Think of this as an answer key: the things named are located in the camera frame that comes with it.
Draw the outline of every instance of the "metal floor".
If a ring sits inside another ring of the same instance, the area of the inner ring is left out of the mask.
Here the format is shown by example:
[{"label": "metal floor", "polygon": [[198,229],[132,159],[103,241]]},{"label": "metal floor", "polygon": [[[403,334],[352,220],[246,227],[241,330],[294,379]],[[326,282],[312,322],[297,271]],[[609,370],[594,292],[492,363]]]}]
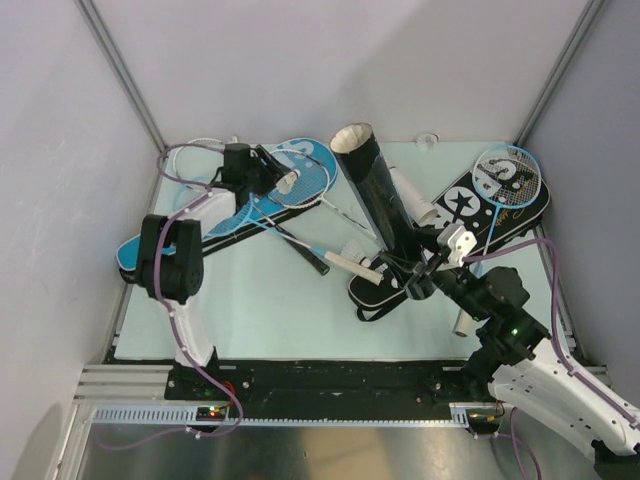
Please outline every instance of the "metal floor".
[{"label": "metal floor", "polygon": [[[525,415],[545,480],[597,480],[592,464],[564,439]],[[513,480],[511,442],[474,440],[453,428],[244,427],[228,437],[173,434],[133,450],[104,443],[137,441],[167,427],[94,425],[79,478],[84,480]],[[529,460],[530,475],[535,471]]]}]

